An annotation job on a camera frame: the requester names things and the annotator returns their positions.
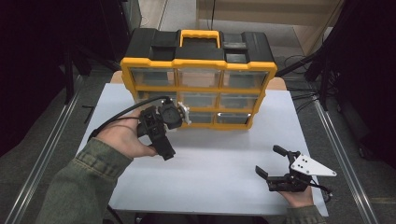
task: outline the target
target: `white table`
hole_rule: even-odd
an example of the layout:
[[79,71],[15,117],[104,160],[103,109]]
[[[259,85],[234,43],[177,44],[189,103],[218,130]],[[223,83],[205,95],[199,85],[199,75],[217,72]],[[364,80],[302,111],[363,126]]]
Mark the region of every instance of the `white table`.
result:
[[[248,131],[179,129],[167,134],[176,155],[139,158],[125,170],[110,200],[118,210],[232,215],[281,215],[287,202],[270,192],[255,173],[288,173],[289,161],[273,145],[309,155],[288,91],[266,91],[260,112]],[[134,104],[123,84],[106,84],[79,150],[104,121]],[[141,140],[150,144],[144,136]],[[319,212],[328,212],[313,188]]]

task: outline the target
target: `hand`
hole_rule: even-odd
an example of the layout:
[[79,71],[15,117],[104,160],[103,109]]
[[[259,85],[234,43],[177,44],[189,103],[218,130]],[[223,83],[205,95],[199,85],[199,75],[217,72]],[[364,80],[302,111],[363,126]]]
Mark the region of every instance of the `hand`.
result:
[[[132,114],[122,118],[139,118],[139,115],[140,110],[136,109]],[[157,155],[154,147],[142,144],[137,138],[137,124],[137,119],[116,120],[99,132],[96,138],[130,159]]]
[[279,191],[278,193],[280,193],[293,208],[314,205],[311,186],[308,186],[304,192]]

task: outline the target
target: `transparent drawer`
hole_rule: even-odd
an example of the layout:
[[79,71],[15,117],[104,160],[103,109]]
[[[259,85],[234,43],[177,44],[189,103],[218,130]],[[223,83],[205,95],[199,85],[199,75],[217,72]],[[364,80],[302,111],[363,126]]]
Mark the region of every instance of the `transparent drawer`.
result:
[[238,89],[259,89],[268,75],[266,71],[224,71],[222,86]]
[[[137,96],[139,97],[139,99],[136,100],[138,103],[152,97],[169,96],[173,100],[175,105],[177,104],[177,98],[176,98],[177,93],[175,91],[138,91]],[[162,105],[162,100],[154,101],[149,105],[156,105],[156,106]]]
[[223,108],[253,108],[259,96],[257,94],[227,94],[220,95],[220,107]]
[[216,115],[217,123],[224,124],[247,124],[250,114],[243,113],[218,113]]
[[131,68],[136,85],[174,86],[175,76],[172,68]]
[[179,86],[188,87],[217,87],[219,85],[220,72],[217,69],[178,69],[178,83]]
[[214,114],[210,112],[190,112],[192,123],[212,123]]
[[215,107],[217,93],[181,92],[180,101],[189,107]]

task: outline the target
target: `person's left hand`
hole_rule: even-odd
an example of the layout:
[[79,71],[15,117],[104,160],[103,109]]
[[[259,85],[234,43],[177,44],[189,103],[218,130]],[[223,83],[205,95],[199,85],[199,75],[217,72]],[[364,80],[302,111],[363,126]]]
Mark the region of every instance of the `person's left hand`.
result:
[[157,155],[154,147],[144,145],[137,138],[136,128],[139,115],[140,110],[136,109],[132,114],[122,117],[131,119],[120,119],[108,124],[99,132],[96,139],[114,147],[130,159]]

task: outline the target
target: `floor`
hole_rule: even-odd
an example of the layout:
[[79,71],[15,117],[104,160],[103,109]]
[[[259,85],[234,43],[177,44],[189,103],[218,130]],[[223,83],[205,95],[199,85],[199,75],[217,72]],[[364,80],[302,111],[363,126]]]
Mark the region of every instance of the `floor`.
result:
[[[140,1],[143,16],[142,27],[158,28],[164,31],[178,29],[193,29],[195,27],[195,1],[193,0],[142,0]],[[201,27],[207,21],[200,21]],[[279,69],[296,62],[301,57],[302,50],[296,36],[289,25],[261,24],[250,22],[214,21],[213,29],[225,33],[241,33],[243,31],[265,32],[276,64]],[[92,62],[89,77],[76,79],[78,94],[70,106],[64,106],[65,92],[62,91],[51,103],[49,108],[36,121],[25,139],[8,154],[0,158],[0,223],[32,223],[35,220],[46,189],[52,177],[62,169],[76,154],[81,138],[85,133],[90,114],[89,106],[94,106],[100,93],[111,79],[112,73],[102,65]],[[308,83],[300,73],[299,68],[294,73],[285,75],[287,87],[292,96],[300,96],[316,88],[316,82]],[[332,96],[327,98],[329,111],[326,113],[332,121],[340,139],[341,147],[345,150],[351,170],[345,170],[337,157],[333,142],[329,138],[328,130],[324,128],[322,117],[316,102],[311,97],[295,100],[305,141],[311,157],[334,169],[337,177],[319,177],[319,183],[333,189],[333,198],[327,204],[329,223],[394,223],[396,219],[396,171],[382,161],[367,161],[360,157],[359,148],[349,131],[342,114],[337,111],[337,103]],[[69,110],[66,122],[59,120],[63,111]],[[54,126],[60,125],[62,132],[54,139],[54,146],[49,146],[47,140]],[[49,158],[42,166],[40,176],[31,177],[40,153],[48,152]],[[356,185],[350,179],[358,180],[358,187],[363,190],[369,200],[371,211],[364,210],[357,203]],[[18,196],[25,196],[25,203],[19,203]],[[134,223],[134,213],[118,211],[124,223]],[[283,217],[267,217],[270,223],[280,223]]]

